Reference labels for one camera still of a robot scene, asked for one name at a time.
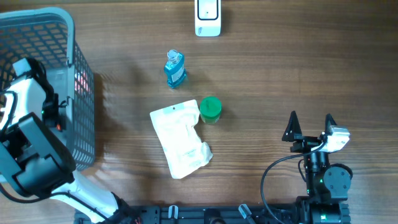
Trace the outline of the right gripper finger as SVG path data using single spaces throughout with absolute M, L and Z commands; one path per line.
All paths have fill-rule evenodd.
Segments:
M 337 125 L 332 115 L 328 113 L 325 117 L 325 130 L 321 133 L 321 136 L 332 135 L 333 128 Z
M 303 135 L 300 128 L 299 119 L 297 117 L 296 111 L 292 111 L 290 114 L 288 125 L 282 136 L 282 141 L 295 142 L 302 140 L 303 140 Z

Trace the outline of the green lid jar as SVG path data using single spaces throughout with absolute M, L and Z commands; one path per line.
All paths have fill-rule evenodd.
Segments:
M 222 112 L 221 101 L 215 96 L 208 96 L 200 103 L 200 117 L 206 124 L 215 124 Z

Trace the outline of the beige plastic pouch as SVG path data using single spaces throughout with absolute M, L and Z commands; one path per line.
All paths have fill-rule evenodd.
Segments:
M 199 122 L 196 100 L 150 112 L 173 179 L 182 179 L 207 165 L 213 157 L 207 142 L 195 130 Z

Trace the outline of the blue mouthwash bottle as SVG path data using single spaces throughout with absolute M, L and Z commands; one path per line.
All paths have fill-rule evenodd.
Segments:
M 177 88 L 187 76 L 185 69 L 185 56 L 176 50 L 167 52 L 167 62 L 164 66 L 167 76 L 167 84 L 171 88 Z

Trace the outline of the red tissue pack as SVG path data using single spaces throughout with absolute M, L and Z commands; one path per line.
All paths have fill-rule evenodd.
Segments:
M 75 91 L 82 96 L 90 93 L 90 83 L 86 72 L 75 72 Z

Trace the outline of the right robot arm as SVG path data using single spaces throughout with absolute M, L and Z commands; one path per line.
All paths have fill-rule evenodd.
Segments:
M 290 114 L 285 142 L 292 142 L 291 152 L 301 153 L 305 168 L 307 195 L 297 197 L 292 223 L 347 224 L 351 222 L 348 190 L 353 171 L 344 164 L 331 164 L 329 155 L 342 150 L 350 132 L 338 126 L 332 115 L 325 118 L 325 130 L 319 137 L 304 136 L 295 111 Z

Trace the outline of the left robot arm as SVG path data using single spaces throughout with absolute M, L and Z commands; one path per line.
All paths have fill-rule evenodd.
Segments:
M 58 95 L 42 62 L 22 58 L 13 63 L 16 77 L 1 92 L 1 175 L 17 193 L 4 187 L 10 201 L 30 204 L 58 200 L 86 215 L 92 223 L 139 223 L 123 199 L 97 187 L 76 169 L 75 160 L 49 129 L 59 116 Z

